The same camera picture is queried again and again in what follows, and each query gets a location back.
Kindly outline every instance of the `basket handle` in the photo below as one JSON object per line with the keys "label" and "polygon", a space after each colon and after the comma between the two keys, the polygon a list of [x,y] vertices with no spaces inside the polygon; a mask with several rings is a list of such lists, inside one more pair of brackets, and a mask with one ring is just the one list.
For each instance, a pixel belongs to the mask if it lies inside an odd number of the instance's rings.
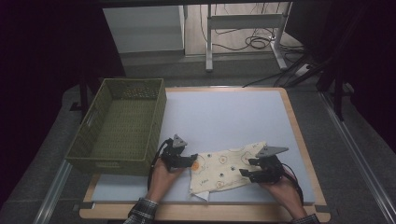
{"label": "basket handle", "polygon": [[90,116],[87,118],[87,121],[86,121],[88,127],[91,127],[93,121],[96,119],[98,114],[99,114],[99,111],[97,109],[95,109],[93,112],[91,112]]}

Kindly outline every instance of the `person's right hand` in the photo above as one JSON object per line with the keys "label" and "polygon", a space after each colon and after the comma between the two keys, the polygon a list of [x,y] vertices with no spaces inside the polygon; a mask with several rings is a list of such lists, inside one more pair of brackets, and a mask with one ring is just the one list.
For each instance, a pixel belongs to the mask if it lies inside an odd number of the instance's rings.
{"label": "person's right hand", "polygon": [[297,193],[296,188],[285,176],[282,176],[282,178],[275,184],[259,183],[259,185],[260,187],[267,189],[276,201],[288,210],[293,219],[307,216],[305,209],[301,205],[300,196]]}
{"label": "person's right hand", "polygon": [[151,185],[146,198],[154,201],[155,203],[159,203],[183,171],[184,168],[177,168],[175,170],[168,171],[165,162],[159,158],[154,165]]}

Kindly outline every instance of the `metal stand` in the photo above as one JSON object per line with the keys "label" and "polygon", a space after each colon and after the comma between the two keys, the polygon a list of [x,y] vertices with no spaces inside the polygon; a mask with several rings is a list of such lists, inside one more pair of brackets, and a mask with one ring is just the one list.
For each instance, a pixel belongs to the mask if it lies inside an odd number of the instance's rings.
{"label": "metal stand", "polygon": [[271,41],[271,49],[280,69],[286,70],[287,66],[280,53],[279,43],[289,16],[290,6],[291,3],[288,3],[282,14],[212,16],[211,5],[207,5],[206,72],[213,71],[212,30],[215,29],[278,28],[274,41]]}

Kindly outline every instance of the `black cable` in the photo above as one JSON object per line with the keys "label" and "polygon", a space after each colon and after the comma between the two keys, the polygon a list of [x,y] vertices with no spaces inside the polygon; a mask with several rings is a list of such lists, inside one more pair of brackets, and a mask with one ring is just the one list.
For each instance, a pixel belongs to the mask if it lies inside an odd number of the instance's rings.
{"label": "black cable", "polygon": [[285,48],[291,48],[291,49],[304,48],[304,45],[301,45],[301,46],[286,46],[286,45],[279,44],[279,46],[280,47],[285,47]]}
{"label": "black cable", "polygon": [[287,74],[287,72],[289,72],[291,69],[294,69],[297,67],[297,65],[299,65],[301,62],[303,62],[306,58],[307,54],[304,54],[299,60],[297,60],[297,62],[295,62],[294,64],[292,64],[286,71],[285,73],[283,73],[275,82],[274,82],[274,87],[281,87],[279,85],[279,81],[280,79],[282,79],[283,76],[285,76]]}
{"label": "black cable", "polygon": [[[205,42],[207,43],[207,39],[206,39],[205,32],[204,32],[204,26],[203,26],[203,22],[202,22],[202,5],[200,5],[199,10],[200,10],[201,32],[202,32],[202,35],[203,35],[203,37],[204,37]],[[218,33],[218,34],[219,34],[219,35],[227,34],[227,33],[230,33],[230,32],[237,31],[237,30],[240,30],[240,29],[234,29],[234,30],[230,30],[230,31],[226,31],[226,32],[223,32],[223,33]],[[223,46],[223,45],[220,45],[220,44],[212,44],[212,46],[218,46],[218,47],[221,47],[221,48],[224,48],[224,49],[234,50],[234,51],[238,51],[238,50],[242,50],[242,49],[247,49],[248,47],[252,47],[253,49],[264,49],[264,48],[266,48],[266,47],[269,45],[269,43],[271,42],[271,40],[270,40],[269,38],[266,38],[266,37],[255,36],[257,30],[258,30],[258,29],[254,29],[254,30],[253,30],[252,35],[249,36],[249,37],[247,37],[247,38],[245,39],[245,44],[246,44],[246,45],[245,45],[244,47],[240,48],[240,49],[231,49],[231,48],[228,48],[228,47]],[[262,46],[261,46],[261,47],[255,46],[254,44],[257,44],[257,43],[261,43]]]}
{"label": "black cable", "polygon": [[271,36],[274,36],[274,33],[272,31],[270,31],[268,28],[262,28],[262,30],[266,30],[271,34]]}
{"label": "black cable", "polygon": [[283,51],[292,52],[292,53],[307,53],[308,52],[308,50],[305,50],[305,49],[289,49],[289,48],[285,48],[282,46],[279,46],[279,48],[282,49]]}
{"label": "black cable", "polygon": [[[256,3],[256,6],[254,6],[254,8],[256,8],[256,7],[259,7],[259,4],[258,4],[258,3]],[[250,14],[253,12],[254,8],[251,9]]]}
{"label": "black cable", "polygon": [[276,13],[279,10],[280,3],[277,3]]}
{"label": "black cable", "polygon": [[288,58],[288,55],[290,55],[290,54],[299,54],[299,53],[303,54],[302,52],[285,53],[285,59],[287,61],[291,62],[291,63],[296,63],[297,61],[292,61],[290,58]]}
{"label": "black cable", "polygon": [[152,178],[152,173],[154,172],[155,163],[157,162],[158,158],[160,158],[160,153],[161,153],[161,150],[163,150],[163,146],[165,144],[169,144],[171,140],[172,139],[169,138],[169,139],[163,141],[160,148],[158,148],[157,152],[155,153],[154,159],[151,162],[151,165],[149,167],[149,172],[148,172],[148,190],[151,185],[151,178]]}
{"label": "black cable", "polygon": [[291,79],[291,78],[294,76],[294,74],[298,71],[297,69],[298,69],[298,67],[296,67],[296,68],[294,69],[294,72],[293,72],[292,74],[289,75],[288,79],[286,79],[286,82],[283,83],[282,85],[280,85],[280,87],[285,87],[286,84],[288,84],[288,82],[290,81],[290,79]]}
{"label": "black cable", "polygon": [[245,87],[250,86],[250,85],[252,85],[252,84],[255,84],[255,83],[264,81],[264,80],[269,79],[269,78],[271,78],[271,77],[276,77],[276,76],[279,76],[279,75],[281,75],[281,77],[282,77],[284,74],[286,74],[287,72],[289,72],[289,70],[291,70],[291,69],[294,68],[295,66],[297,66],[296,63],[292,64],[292,65],[291,65],[287,70],[285,70],[285,71],[282,71],[282,72],[280,72],[280,73],[276,73],[276,74],[271,75],[271,76],[269,76],[269,77],[261,78],[261,79],[256,80],[256,81],[249,82],[248,84],[242,86],[242,88],[245,88]]}
{"label": "black cable", "polygon": [[282,165],[287,166],[291,172],[293,173],[293,176],[290,176],[288,173],[286,173],[286,171],[283,172],[283,176],[285,176],[289,181],[291,181],[291,183],[294,185],[294,187],[297,190],[298,195],[300,196],[300,202],[301,205],[304,205],[304,194],[303,194],[303,190],[301,189],[300,185],[298,184],[298,179],[296,174],[293,172],[293,170],[285,163],[282,163]]}
{"label": "black cable", "polygon": [[227,11],[227,8],[225,8],[225,4],[224,4],[224,10],[227,12],[227,14],[230,14],[230,13]]}
{"label": "black cable", "polygon": [[298,183],[298,179],[297,179],[297,175],[294,173],[293,169],[291,169],[291,167],[289,167],[287,164],[282,163],[282,165],[286,166],[289,168],[289,170],[291,170],[291,173],[294,175],[294,178],[296,179],[296,182]]}
{"label": "black cable", "polygon": [[267,13],[267,8],[268,8],[268,6],[270,5],[269,3],[267,3],[267,6],[264,8],[264,5],[262,5],[262,9],[264,9],[264,13],[263,14],[265,14],[265,13]]}

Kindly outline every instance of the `gray floor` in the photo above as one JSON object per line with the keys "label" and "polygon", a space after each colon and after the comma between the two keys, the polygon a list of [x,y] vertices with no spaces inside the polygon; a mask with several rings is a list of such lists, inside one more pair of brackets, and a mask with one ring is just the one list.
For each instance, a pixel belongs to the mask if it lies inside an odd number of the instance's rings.
{"label": "gray floor", "polygon": [[[126,54],[122,61],[128,77],[163,77],[167,87],[243,86],[278,72],[272,54],[215,57],[214,71],[205,72],[205,58],[183,57],[178,52]],[[277,77],[259,83],[270,87]],[[325,199],[331,223],[387,223],[371,191],[350,156],[315,89],[317,77],[289,89],[298,120]],[[78,88],[64,94],[63,108],[35,160],[0,212],[0,223],[32,223],[56,171],[77,132],[81,115],[69,111],[79,99]],[[344,98],[345,124],[393,203],[396,199],[396,155]],[[78,205],[90,181],[89,175],[72,170],[49,223],[107,223],[78,215]]]}

